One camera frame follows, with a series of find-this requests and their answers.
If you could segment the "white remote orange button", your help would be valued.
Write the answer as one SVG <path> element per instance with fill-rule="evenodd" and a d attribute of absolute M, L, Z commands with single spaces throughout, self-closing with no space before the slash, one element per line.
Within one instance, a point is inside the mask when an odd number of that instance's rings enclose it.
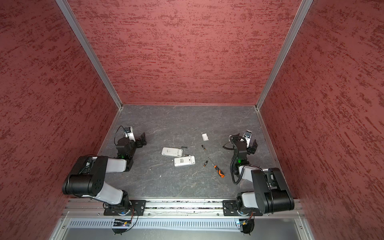
<path fill-rule="evenodd" d="M 164 147 L 161 154 L 162 156 L 179 158 L 183 156 L 183 149 Z"/>

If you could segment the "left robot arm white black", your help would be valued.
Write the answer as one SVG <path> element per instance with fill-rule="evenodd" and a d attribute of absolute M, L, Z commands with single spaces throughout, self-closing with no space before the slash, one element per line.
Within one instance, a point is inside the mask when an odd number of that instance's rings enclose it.
<path fill-rule="evenodd" d="M 142 133 L 139 139 L 119 139 L 116 144 L 117 158 L 95 155 L 79 157 L 63 183 L 63 194 L 92 198 L 111 207 L 130 208 L 128 193 L 107 184 L 105 176 L 107 173 L 129 172 L 136 149 L 146 144 L 146 135 Z"/>

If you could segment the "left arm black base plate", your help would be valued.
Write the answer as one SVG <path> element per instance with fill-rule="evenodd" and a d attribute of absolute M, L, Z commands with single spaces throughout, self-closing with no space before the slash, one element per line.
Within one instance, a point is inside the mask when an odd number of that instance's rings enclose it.
<path fill-rule="evenodd" d="M 143 216 L 146 208 L 146 200 L 130 200 L 127 207 L 104 203 L 104 216 Z"/>

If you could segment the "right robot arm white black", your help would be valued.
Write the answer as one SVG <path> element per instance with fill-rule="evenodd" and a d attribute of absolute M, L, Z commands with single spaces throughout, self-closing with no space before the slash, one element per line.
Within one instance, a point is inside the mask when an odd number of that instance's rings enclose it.
<path fill-rule="evenodd" d="M 253 184 L 253 191 L 237 194 L 238 214 L 250 217 L 293 210 L 295 201 L 281 170 L 262 169 L 248 161 L 248 156 L 256 152 L 257 142 L 250 146 L 249 139 L 240 135 L 229 136 L 229 142 L 234 151 L 230 164 L 233 184 L 238 185 L 242 180 Z"/>

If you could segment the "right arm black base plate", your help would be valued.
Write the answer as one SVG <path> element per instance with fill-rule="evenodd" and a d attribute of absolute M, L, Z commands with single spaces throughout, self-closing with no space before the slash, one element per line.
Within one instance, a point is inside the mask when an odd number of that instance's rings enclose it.
<path fill-rule="evenodd" d="M 259 209 L 245 207 L 244 204 L 238 200 L 224 200 L 223 201 L 223 212 L 224 212 L 224 216 L 226 216 L 226 217 L 229 217 L 229 216 L 261 217 L 263 215 L 259 211 Z"/>

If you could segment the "orange black screwdriver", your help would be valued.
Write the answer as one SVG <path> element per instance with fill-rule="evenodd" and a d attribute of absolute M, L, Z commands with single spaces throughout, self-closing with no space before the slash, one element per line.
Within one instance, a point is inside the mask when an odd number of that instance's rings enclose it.
<path fill-rule="evenodd" d="M 216 170 L 216 172 L 218 173 L 218 175 L 221 177 L 221 178 L 224 178 L 225 177 L 225 174 L 222 172 L 222 170 L 214 164 L 214 162 L 211 160 L 210 157 L 208 157 L 209 161 L 212 163 L 212 165 L 214 166 L 214 169 Z"/>

